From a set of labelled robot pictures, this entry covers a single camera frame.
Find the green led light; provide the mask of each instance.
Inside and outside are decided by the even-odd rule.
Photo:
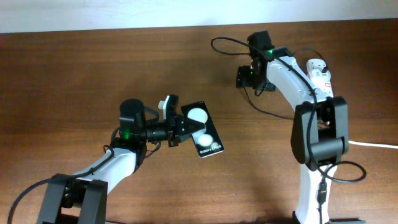
[[[124,140],[128,140],[128,139],[129,139],[129,137],[130,137],[129,131],[130,131],[130,130],[125,130],[125,131],[123,132],[122,138],[123,138]]]
[[[123,139],[124,139],[124,140],[128,140],[128,139],[129,139],[129,136],[130,136],[129,133],[124,133],[124,134],[123,134]]]

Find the white circle on screen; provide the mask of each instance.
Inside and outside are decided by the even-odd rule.
[[[201,145],[203,147],[209,146],[212,142],[213,142],[213,137],[211,135],[209,135],[209,134],[202,134],[198,138],[199,145]]]
[[[188,118],[204,124],[208,119],[208,115],[204,109],[194,108],[188,112]]]

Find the wooden surface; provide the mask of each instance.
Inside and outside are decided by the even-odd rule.
[[[276,46],[312,47],[328,60],[335,95],[349,104],[352,140],[398,144],[398,20],[1,34],[1,222],[30,184],[99,159],[123,100],[138,98],[156,108],[171,93],[180,96],[180,106],[206,102],[225,151],[200,159],[190,141],[163,147],[109,194],[107,219],[239,223],[291,217],[300,182],[290,149],[292,122],[258,113],[235,89],[237,68],[249,57],[220,55],[209,45],[218,35],[245,40],[263,29]],[[310,57],[297,55],[301,62]],[[293,115],[279,91],[250,94],[260,108]],[[333,184],[330,216],[396,222],[398,151],[351,146],[344,159],[365,166],[368,178]],[[336,176],[358,174],[340,167]],[[15,223],[35,223],[44,190],[22,200]]]

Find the smartphone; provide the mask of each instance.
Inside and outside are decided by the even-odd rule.
[[[193,143],[195,143],[198,155],[201,158],[224,151],[223,143],[218,136],[216,127],[204,101],[182,106],[181,111],[186,118],[205,124],[205,129],[192,134]]]

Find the wire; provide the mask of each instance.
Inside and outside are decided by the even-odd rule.
[[[153,155],[153,153],[155,153],[156,151],[158,151],[160,149],[160,147],[162,147],[162,143],[158,142],[157,146],[154,150],[147,150],[148,152],[150,152],[147,156],[144,157],[144,159],[147,159],[149,156]]]
[[[115,140],[116,135],[117,135],[117,133],[118,133],[119,130],[120,130],[120,127],[117,127],[117,128],[112,132],[112,135],[111,135],[111,142],[113,142],[113,140]]]
[[[22,198],[27,195],[30,191],[32,191],[33,189],[35,189],[38,186],[44,185],[44,184],[48,184],[51,182],[58,182],[61,180],[73,180],[79,177],[85,177],[87,175],[93,174],[96,170],[98,170],[101,166],[103,166],[104,164],[106,164],[109,160],[111,160],[114,156],[114,151],[113,148],[111,146],[108,145],[104,145],[103,148],[107,147],[110,151],[111,154],[105,159],[103,160],[101,163],[99,163],[97,166],[90,168],[88,171],[81,173],[81,174],[75,174],[75,175],[70,175],[69,177],[66,178],[59,178],[59,179],[45,179],[45,180],[41,180],[35,184],[32,184],[30,187],[26,188],[14,201],[14,203],[12,203],[11,205],[11,209],[10,212],[8,214],[8,219],[7,219],[7,224],[12,224],[12,218],[14,216],[15,210],[18,206],[18,203],[22,200]]]
[[[322,205],[319,206],[318,211],[319,211],[319,223],[324,224],[322,221]]]
[[[326,60],[322,57],[322,54],[319,53],[318,51],[316,51],[315,49],[312,49],[312,48],[310,48],[310,47],[305,47],[305,48],[296,50],[296,51],[293,52],[292,54],[293,54],[293,56],[294,56],[294,55],[297,54],[298,52],[305,51],[305,50],[316,53],[316,54],[325,62],[325,65],[326,65],[326,66],[325,66],[325,68],[323,68],[323,70],[322,70],[323,73],[325,73],[325,72],[327,72],[327,71],[329,70],[329,66],[328,66]]]
[[[148,108],[148,107],[146,107],[146,106],[144,107],[144,110],[145,110],[146,113],[149,113],[149,114],[152,114],[152,115],[155,116],[155,118],[152,118],[152,119],[147,120],[147,121],[146,121],[147,124],[148,124],[148,123],[158,122],[158,120],[159,120],[159,113],[158,113],[156,110],[153,110],[153,109]]]
[[[243,87],[243,90],[244,90],[244,93],[246,94],[246,97],[248,98],[249,104],[250,104],[254,109],[256,109],[257,111],[259,111],[259,112],[261,112],[261,113],[265,113],[265,114],[271,115],[271,116],[275,116],[275,117],[280,118],[280,119],[286,119],[286,120],[291,120],[291,121],[293,120],[292,118],[287,118],[287,117],[285,117],[285,116],[277,115],[277,114],[270,113],[270,112],[263,111],[263,110],[259,109],[259,108],[258,108],[257,106],[255,106],[254,103],[250,100],[249,94],[248,94],[248,92],[246,91],[246,88],[245,88],[245,87]]]
[[[266,90],[267,86],[268,86],[268,83],[264,86],[264,88],[258,94],[257,94],[258,89],[254,90],[254,96],[261,96],[262,93]]]
[[[357,142],[357,141],[348,141],[348,143],[358,146],[385,147],[389,149],[398,149],[398,146],[393,146],[388,144],[376,144],[376,143],[366,143],[366,142]]]
[[[225,54],[225,55],[250,55],[250,53],[229,53],[229,52],[224,52],[224,51],[222,51],[222,50],[218,50],[218,49],[214,46],[214,43],[213,43],[215,40],[231,40],[231,41],[233,41],[232,38],[230,38],[230,39],[225,39],[225,38],[229,38],[229,37],[215,37],[215,38],[213,38],[213,39],[211,40],[211,42],[210,42],[211,48],[213,48],[213,50],[217,51],[218,53]]]

